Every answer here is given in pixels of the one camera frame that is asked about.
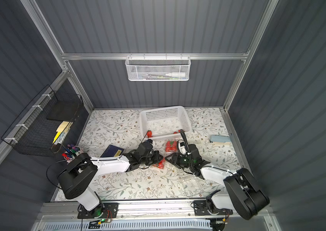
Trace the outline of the white plastic perforated basket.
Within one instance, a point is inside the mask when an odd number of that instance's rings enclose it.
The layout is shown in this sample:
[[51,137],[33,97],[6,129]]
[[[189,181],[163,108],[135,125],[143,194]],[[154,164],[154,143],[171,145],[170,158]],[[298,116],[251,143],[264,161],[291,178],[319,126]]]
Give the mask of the white plastic perforated basket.
[[185,134],[192,132],[191,121],[182,106],[171,106],[141,111],[139,114],[140,133],[145,136],[152,131],[155,141],[174,139],[180,136],[175,131],[183,130]]

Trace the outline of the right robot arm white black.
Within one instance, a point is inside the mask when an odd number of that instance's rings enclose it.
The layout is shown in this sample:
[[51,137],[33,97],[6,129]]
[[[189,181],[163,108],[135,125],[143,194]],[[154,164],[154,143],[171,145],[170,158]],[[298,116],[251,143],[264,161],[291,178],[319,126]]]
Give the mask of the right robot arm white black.
[[269,197],[263,192],[254,176],[246,168],[228,170],[202,159],[194,144],[188,145],[189,151],[180,146],[177,152],[168,155],[165,160],[187,174],[202,180],[215,182],[224,187],[206,196],[205,200],[192,202],[197,216],[225,215],[233,212],[249,220],[270,204]]

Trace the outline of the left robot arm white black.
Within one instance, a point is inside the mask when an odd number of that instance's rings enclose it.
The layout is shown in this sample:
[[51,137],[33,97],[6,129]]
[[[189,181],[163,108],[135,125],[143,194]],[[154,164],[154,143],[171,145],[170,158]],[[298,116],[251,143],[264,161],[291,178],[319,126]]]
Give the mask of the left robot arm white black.
[[90,187],[97,176],[130,172],[141,165],[149,167],[162,160],[160,152],[153,149],[153,140],[148,139],[136,150],[118,157],[90,157],[81,153],[66,165],[58,175],[58,181],[66,199],[76,200],[88,212],[94,211],[102,207],[101,199]]

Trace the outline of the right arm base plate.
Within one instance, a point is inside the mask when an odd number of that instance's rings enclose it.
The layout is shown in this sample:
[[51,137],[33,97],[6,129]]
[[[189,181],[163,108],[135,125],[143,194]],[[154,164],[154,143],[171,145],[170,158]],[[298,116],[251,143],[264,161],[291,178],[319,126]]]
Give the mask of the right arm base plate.
[[229,216],[233,215],[230,209],[218,209],[209,200],[194,200],[190,206],[194,209],[196,216]]

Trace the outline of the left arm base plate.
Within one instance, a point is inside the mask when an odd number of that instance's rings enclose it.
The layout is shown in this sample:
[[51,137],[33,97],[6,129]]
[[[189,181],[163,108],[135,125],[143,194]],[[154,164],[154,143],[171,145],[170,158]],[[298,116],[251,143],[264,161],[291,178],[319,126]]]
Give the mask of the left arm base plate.
[[78,206],[77,211],[78,219],[109,219],[116,218],[118,212],[118,203],[101,203],[91,211],[85,209],[81,204]]

